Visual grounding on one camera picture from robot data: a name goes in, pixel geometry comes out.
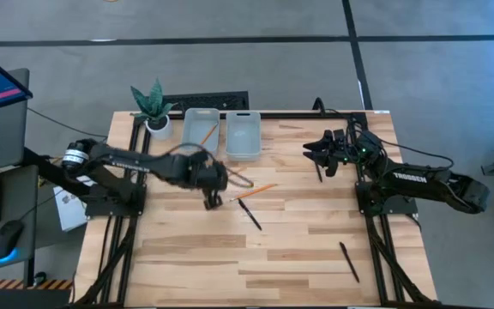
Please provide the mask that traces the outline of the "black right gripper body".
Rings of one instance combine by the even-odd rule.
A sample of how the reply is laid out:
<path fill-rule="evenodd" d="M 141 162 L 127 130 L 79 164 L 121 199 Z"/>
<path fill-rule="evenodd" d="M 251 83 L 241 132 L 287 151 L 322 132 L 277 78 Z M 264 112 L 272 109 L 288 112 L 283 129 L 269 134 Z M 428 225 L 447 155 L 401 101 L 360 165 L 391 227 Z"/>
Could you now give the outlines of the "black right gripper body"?
<path fill-rule="evenodd" d="M 344 130 L 332 131 L 330 143 L 330 167 L 336 170 L 339 164 L 359 164 L 362 161 L 362 150 L 347 140 Z"/>

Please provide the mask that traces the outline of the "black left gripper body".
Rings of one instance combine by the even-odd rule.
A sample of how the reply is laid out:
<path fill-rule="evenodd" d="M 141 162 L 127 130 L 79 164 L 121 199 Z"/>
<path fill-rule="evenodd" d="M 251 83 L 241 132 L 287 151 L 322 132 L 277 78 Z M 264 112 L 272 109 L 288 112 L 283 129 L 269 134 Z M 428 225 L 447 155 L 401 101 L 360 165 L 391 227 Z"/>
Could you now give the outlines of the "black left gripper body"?
<path fill-rule="evenodd" d="M 210 161 L 207 156 L 191 156 L 187 184 L 201 190 L 204 196 L 213 196 L 215 191 L 220 194 L 228 185 L 226 168 L 219 161 Z"/>

